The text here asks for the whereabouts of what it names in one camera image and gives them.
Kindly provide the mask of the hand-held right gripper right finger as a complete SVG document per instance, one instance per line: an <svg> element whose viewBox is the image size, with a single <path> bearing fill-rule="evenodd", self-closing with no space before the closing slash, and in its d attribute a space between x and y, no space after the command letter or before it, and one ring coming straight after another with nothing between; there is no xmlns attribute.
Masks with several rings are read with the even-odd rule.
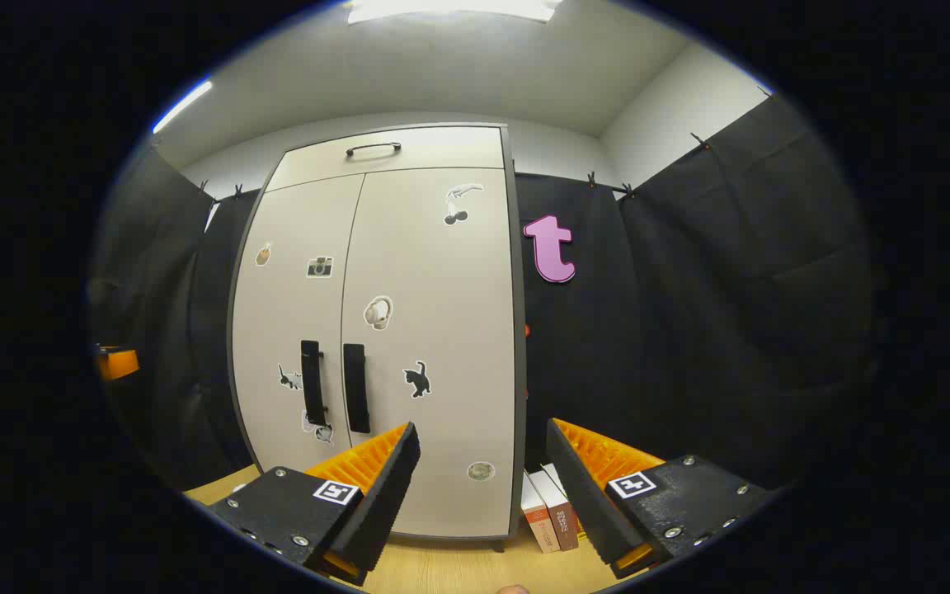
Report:
<svg viewBox="0 0 950 594"><path fill-rule="evenodd" d="M617 579L711 544L775 497L700 455L663 460L558 418L547 421L546 452Z"/></svg>

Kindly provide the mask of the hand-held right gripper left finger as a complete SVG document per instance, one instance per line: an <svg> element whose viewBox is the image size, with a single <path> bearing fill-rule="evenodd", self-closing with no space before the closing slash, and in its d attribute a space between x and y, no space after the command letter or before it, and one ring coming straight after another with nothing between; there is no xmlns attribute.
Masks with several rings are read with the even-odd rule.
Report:
<svg viewBox="0 0 950 594"><path fill-rule="evenodd" d="M269 469L210 510L290 565L362 586L419 459L417 429L407 422L311 469Z"/></svg>

